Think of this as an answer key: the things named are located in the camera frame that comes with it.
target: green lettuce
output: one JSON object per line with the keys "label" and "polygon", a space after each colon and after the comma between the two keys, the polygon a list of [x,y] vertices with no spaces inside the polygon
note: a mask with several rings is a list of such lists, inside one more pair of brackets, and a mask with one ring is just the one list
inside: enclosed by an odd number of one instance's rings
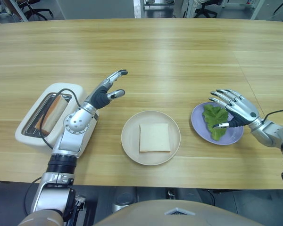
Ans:
{"label": "green lettuce", "polygon": [[204,105],[203,108],[202,115],[207,123],[208,130],[211,132],[212,138],[218,141],[225,134],[226,128],[214,129],[213,126],[227,122],[228,112],[224,108],[214,107],[213,105]]}

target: black chair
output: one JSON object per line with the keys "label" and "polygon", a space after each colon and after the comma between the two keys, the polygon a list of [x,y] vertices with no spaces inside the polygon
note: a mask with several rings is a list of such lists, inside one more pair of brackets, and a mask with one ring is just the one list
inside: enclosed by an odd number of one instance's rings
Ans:
{"label": "black chair", "polygon": [[213,18],[216,18],[216,17],[217,17],[217,13],[214,12],[214,11],[205,9],[205,6],[214,5],[214,4],[220,6],[221,3],[222,3],[222,1],[223,1],[223,0],[209,0],[209,1],[206,1],[206,2],[202,3],[202,4],[201,4],[202,7],[199,8],[199,9],[197,9],[197,10],[195,11],[196,16],[194,16],[194,18],[197,18],[197,17],[199,17],[200,15],[205,15],[206,18],[211,18],[211,17],[209,16],[209,14],[213,14],[213,15],[214,15]]}
{"label": "black chair", "polygon": [[48,20],[45,16],[43,16],[41,13],[39,12],[49,12],[49,14],[51,15],[51,17],[53,17],[53,14],[51,12],[50,9],[48,8],[36,8],[34,9],[31,4],[37,3],[41,0],[17,0],[17,5],[20,7],[20,9],[23,11],[23,9],[25,7],[28,7],[28,11],[26,11],[24,13],[24,15],[26,16],[27,19],[29,19],[32,15],[37,15],[42,17],[44,20]]}

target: wood grain tabletop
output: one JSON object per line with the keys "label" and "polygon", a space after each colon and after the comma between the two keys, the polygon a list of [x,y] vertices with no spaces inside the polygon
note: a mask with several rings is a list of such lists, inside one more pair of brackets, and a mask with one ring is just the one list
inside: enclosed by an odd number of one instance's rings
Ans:
{"label": "wood grain tabletop", "polygon": [[[55,82],[91,92],[119,69],[113,86],[126,95],[100,110],[76,167],[75,184],[218,189],[283,189],[283,156],[245,127],[219,146],[191,126],[210,91],[242,93],[261,117],[283,109],[283,23],[232,19],[104,19],[0,24],[0,180],[31,182],[50,153],[15,140],[20,121]],[[123,151],[125,122],[144,110],[170,115],[181,131],[170,161],[143,166]],[[270,120],[283,125],[283,113]]]}

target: power cord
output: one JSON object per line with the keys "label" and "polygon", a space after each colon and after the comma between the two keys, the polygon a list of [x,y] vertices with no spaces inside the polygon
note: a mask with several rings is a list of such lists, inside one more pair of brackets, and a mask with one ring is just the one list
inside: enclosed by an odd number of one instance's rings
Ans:
{"label": "power cord", "polygon": [[46,114],[47,114],[47,112],[48,112],[50,106],[52,105],[52,103],[55,101],[55,99],[56,99],[62,92],[66,91],[66,90],[69,91],[69,92],[71,92],[71,93],[74,95],[76,104],[77,104],[78,106],[80,106],[80,103],[79,103],[79,101],[77,100],[76,94],[75,94],[71,89],[67,89],[67,88],[61,89],[58,93],[56,93],[56,95],[55,95],[55,97],[53,98],[51,104],[50,104],[49,107],[45,110],[45,112],[44,112],[44,114],[43,114],[43,116],[42,116],[41,122],[40,122],[40,127],[39,127],[39,130],[40,130],[40,137],[42,138],[42,140],[44,141],[44,143],[45,143],[50,149],[53,149],[53,147],[45,140],[45,137],[44,137],[44,135],[43,135],[43,133],[42,133],[42,125],[43,125],[45,116],[46,116]]}
{"label": "power cord", "polygon": [[[42,138],[42,140],[44,141],[44,143],[45,143],[50,149],[52,149],[52,146],[45,140],[45,137],[44,137],[43,134],[42,134],[42,125],[43,125],[45,116],[46,116],[46,114],[47,114],[47,112],[48,112],[50,106],[51,106],[52,103],[55,101],[55,99],[56,99],[62,92],[64,92],[64,91],[69,91],[69,92],[71,92],[71,93],[74,95],[74,97],[75,97],[76,104],[77,104],[78,106],[80,106],[80,103],[79,103],[79,101],[78,101],[78,99],[77,99],[77,97],[76,97],[76,94],[75,94],[71,89],[67,89],[67,88],[61,89],[58,93],[56,93],[56,95],[55,95],[55,97],[53,98],[51,104],[50,104],[49,107],[45,110],[45,112],[44,112],[44,114],[43,114],[43,116],[42,116],[41,122],[40,122],[40,127],[39,127],[39,130],[40,130],[40,137]],[[32,185],[33,185],[34,183],[36,183],[38,180],[40,180],[41,178],[42,178],[42,177],[39,177],[39,178],[37,178],[36,180],[34,180],[34,181],[29,185],[29,187],[27,188],[27,191],[26,191],[26,193],[25,193],[23,207],[24,207],[24,213],[25,213],[26,216],[28,216],[27,209],[26,209],[26,197],[27,197],[28,191],[29,191],[29,189],[32,187]]]}
{"label": "power cord", "polygon": [[279,110],[279,111],[275,111],[275,112],[270,112],[270,113],[268,113],[268,114],[265,116],[265,118],[264,118],[264,120],[262,121],[262,123],[264,123],[264,122],[266,121],[266,119],[267,119],[268,116],[270,116],[271,114],[274,114],[274,113],[278,113],[278,112],[283,112],[283,110]]}
{"label": "power cord", "polygon": [[210,196],[212,197],[212,200],[213,200],[213,206],[215,206],[215,204],[216,204],[216,200],[215,200],[215,197],[214,197],[214,195],[209,191],[209,190],[207,190],[207,192],[210,194]]}
{"label": "power cord", "polygon": [[26,216],[28,216],[28,213],[27,213],[27,209],[26,209],[26,197],[27,197],[27,194],[28,194],[28,191],[29,189],[33,186],[34,183],[36,183],[38,180],[40,180],[42,177],[39,177],[37,178],[36,180],[34,180],[30,185],[29,187],[27,188],[26,190],[26,193],[25,193],[25,196],[24,196],[24,202],[23,202],[23,207],[24,207],[24,213]]}

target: white bread slice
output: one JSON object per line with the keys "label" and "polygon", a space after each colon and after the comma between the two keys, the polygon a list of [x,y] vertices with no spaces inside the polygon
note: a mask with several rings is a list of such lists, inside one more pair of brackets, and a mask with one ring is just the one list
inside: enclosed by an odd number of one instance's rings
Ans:
{"label": "white bread slice", "polygon": [[[55,99],[55,101],[52,102],[42,124],[42,132],[44,134],[47,135],[50,134],[53,127],[56,125],[57,121],[59,120],[61,114],[64,112],[65,108],[67,107],[67,104],[68,102],[61,95],[59,95]],[[42,117],[43,115],[40,117],[37,124],[35,125],[36,129],[40,129],[40,123]]]}
{"label": "white bread slice", "polygon": [[169,124],[140,124],[140,152],[170,152]]}

